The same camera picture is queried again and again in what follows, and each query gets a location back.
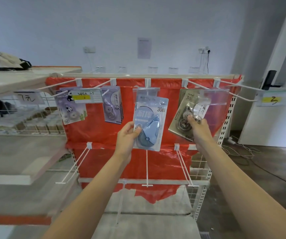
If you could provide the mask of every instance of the door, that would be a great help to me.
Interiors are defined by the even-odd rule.
[[[275,83],[279,71],[286,57],[286,18],[278,36],[276,45],[269,59],[263,79],[277,71],[272,85]],[[286,90],[286,82],[283,87],[271,87],[269,91]],[[239,144],[286,147],[286,105],[258,107],[253,103],[246,123],[238,141]]]

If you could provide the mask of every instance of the concrete floor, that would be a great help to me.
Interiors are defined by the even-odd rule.
[[[238,145],[229,143],[224,143],[224,145],[232,147],[242,155],[249,155],[248,151]],[[286,180],[286,148],[250,147],[261,151],[261,153],[255,153],[253,158],[256,164]],[[240,157],[230,157],[236,162],[245,163],[245,160]],[[238,166],[286,209],[286,182],[256,167],[253,163],[249,166]],[[210,233],[211,239],[246,238],[224,199],[214,173],[197,224],[200,231]]]

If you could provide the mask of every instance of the hand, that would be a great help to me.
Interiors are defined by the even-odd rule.
[[[142,129],[138,127],[133,131],[134,122],[128,122],[117,133],[117,144],[115,145],[114,155],[126,160],[127,163],[131,160],[131,151],[133,149],[134,139],[138,137]]]
[[[189,115],[187,120],[193,128],[194,142],[196,145],[203,147],[206,143],[215,142],[211,135],[211,131],[209,130],[206,119],[202,119],[200,123],[197,123],[193,119],[193,116]]]

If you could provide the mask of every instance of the red plastic sheet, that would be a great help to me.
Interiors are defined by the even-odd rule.
[[[238,79],[225,80],[228,82],[239,82]],[[53,85],[71,80],[73,78],[47,78],[46,84]],[[90,88],[108,81],[109,78],[82,78],[83,87]],[[192,82],[213,87],[213,79],[190,79]],[[188,150],[190,142],[180,138],[168,131],[169,125],[176,114],[178,108],[178,98],[181,87],[181,79],[151,79],[152,87],[160,87],[160,97],[169,99],[168,110],[166,113],[165,126],[162,137],[160,152],[148,151],[148,176],[149,179],[170,179],[185,180],[178,156],[174,151],[174,143],[180,143],[180,151],[186,167],[189,169],[191,156],[196,153]],[[86,104],[88,116],[84,121],[79,121],[65,125],[67,134],[67,147],[73,149],[78,158],[86,142],[92,142],[92,149],[79,168],[80,177],[93,178],[113,155],[118,131],[129,121],[133,120],[134,101],[133,87],[145,86],[145,79],[117,79],[117,85],[121,88],[121,96],[124,110],[124,120],[122,125],[107,123],[104,120],[102,104]],[[57,86],[62,87],[76,86],[75,82]],[[188,84],[188,88],[195,88],[195,85]],[[231,87],[231,92],[236,93],[236,87]],[[223,125],[226,119],[232,95],[229,96],[226,105],[210,106],[205,118],[208,121],[212,135],[214,135]],[[131,162],[127,165],[121,178],[127,179],[146,179],[146,152],[140,149],[133,149]],[[136,189],[136,195],[142,196],[150,203],[155,203],[176,193],[178,185],[154,185],[153,187],[142,187],[138,184],[125,186],[128,189]]]

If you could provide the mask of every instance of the white bag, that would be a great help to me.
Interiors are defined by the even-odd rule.
[[[31,68],[31,63],[29,61],[0,52],[0,71],[27,70],[29,68]]]

